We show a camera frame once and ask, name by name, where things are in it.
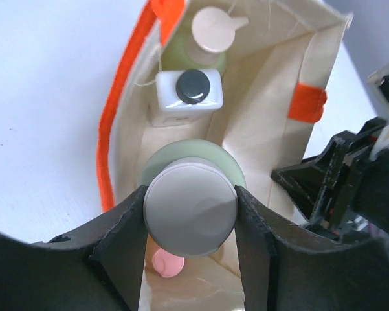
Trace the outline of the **green bottle beige cap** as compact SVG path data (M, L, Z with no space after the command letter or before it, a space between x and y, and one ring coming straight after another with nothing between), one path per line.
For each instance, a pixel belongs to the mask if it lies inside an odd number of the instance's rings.
M249 23L247 17L231 17L223 9L207 6L198 10L187 25L181 25L162 54L162 69L216 69L227 67L226 52L236 31Z

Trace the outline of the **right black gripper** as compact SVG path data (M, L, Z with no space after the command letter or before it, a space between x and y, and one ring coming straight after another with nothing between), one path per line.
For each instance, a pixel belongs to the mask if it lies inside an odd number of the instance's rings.
M371 119L359 133L334 135L319 155L271 172L313 231L326 222L327 235L340 240L360 216L389 235L389 147L370 159L385 126Z

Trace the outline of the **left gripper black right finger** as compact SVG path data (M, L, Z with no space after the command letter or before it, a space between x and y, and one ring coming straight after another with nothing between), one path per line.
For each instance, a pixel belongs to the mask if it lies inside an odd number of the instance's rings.
M389 310L389 237L341 244L236 192L246 310Z

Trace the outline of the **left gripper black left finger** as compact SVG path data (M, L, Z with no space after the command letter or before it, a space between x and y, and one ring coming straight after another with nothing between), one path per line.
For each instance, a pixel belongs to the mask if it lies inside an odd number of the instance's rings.
M141 186L49 242L0 233L0 310L137 310L147 229Z

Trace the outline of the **white bottle black cap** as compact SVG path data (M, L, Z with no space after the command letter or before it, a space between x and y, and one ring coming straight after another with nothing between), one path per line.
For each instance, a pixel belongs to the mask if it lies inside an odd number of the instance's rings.
M161 71L155 77L150 121L154 127L181 126L198 121L222 106L223 88L218 70Z

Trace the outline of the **yellow bottle beige round cap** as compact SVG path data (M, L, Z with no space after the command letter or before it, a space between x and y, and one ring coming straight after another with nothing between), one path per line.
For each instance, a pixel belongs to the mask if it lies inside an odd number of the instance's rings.
M215 252L230 236L238 213L236 186L246 185L238 162L203 139L176 141L146 162L144 220L165 251L186 258Z

